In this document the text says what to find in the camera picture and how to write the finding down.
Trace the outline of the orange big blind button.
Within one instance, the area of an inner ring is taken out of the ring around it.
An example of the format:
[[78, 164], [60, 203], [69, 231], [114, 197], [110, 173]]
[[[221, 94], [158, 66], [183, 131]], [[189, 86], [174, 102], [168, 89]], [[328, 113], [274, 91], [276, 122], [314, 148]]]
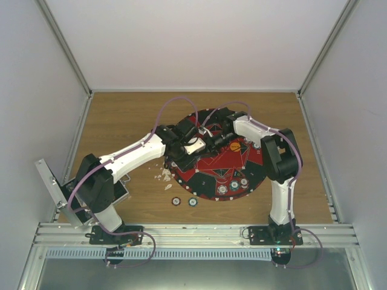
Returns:
[[241, 143], [240, 142], [232, 142], [229, 146], [229, 149], [232, 152], [239, 152], [241, 150]]

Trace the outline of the red chips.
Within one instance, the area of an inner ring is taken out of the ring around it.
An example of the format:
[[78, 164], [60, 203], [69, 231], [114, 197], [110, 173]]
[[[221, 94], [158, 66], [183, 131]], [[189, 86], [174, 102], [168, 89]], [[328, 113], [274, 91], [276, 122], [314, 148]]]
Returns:
[[248, 182], [248, 180], [247, 180], [247, 179], [245, 179], [245, 178], [242, 178], [242, 179], [240, 180], [240, 184], [241, 184], [241, 187], [243, 187], [243, 188], [247, 188], [247, 186], [248, 186], [249, 182]]

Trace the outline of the red black chip stack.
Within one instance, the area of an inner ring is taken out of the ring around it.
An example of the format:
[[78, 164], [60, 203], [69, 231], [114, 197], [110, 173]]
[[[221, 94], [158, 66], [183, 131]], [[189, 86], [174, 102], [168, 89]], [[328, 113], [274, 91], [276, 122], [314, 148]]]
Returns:
[[180, 199], [179, 197], [174, 197], [174, 198], [172, 198], [172, 204], [173, 204], [174, 206], [180, 205], [180, 204], [181, 204], [181, 199]]

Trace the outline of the teal blue chip stack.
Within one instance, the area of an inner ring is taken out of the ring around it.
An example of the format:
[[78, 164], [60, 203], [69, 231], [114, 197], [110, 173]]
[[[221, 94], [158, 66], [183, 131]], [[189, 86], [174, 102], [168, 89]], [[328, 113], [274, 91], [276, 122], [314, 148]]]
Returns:
[[188, 200], [188, 204], [189, 204], [191, 207], [196, 207], [197, 204], [198, 204], [198, 199], [196, 199], [196, 198], [190, 198], [190, 199]]

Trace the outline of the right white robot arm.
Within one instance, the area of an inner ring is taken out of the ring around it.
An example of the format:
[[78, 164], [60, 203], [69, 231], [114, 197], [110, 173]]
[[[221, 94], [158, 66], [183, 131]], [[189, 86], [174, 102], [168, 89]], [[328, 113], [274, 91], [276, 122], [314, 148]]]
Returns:
[[224, 133], [232, 132], [260, 145], [265, 174], [272, 185], [272, 209], [266, 232], [273, 244], [280, 245], [296, 232], [294, 187], [302, 170], [302, 158], [293, 132], [268, 127], [245, 112], [226, 111], [227, 108], [214, 109], [202, 126], [216, 115]]

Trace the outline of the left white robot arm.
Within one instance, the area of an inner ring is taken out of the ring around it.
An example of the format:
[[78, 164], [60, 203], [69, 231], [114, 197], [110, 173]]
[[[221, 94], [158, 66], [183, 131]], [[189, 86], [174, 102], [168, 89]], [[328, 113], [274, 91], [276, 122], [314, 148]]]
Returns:
[[194, 155], [206, 148], [202, 136], [207, 135], [203, 127], [184, 119], [172, 126], [156, 124], [139, 141], [109, 155], [87, 155], [77, 172], [68, 207], [75, 196], [80, 197], [99, 223], [104, 238], [111, 244], [120, 243], [126, 232], [124, 222], [113, 206], [115, 184], [127, 173], [162, 156], [172, 160], [181, 170], [192, 168], [197, 161]]

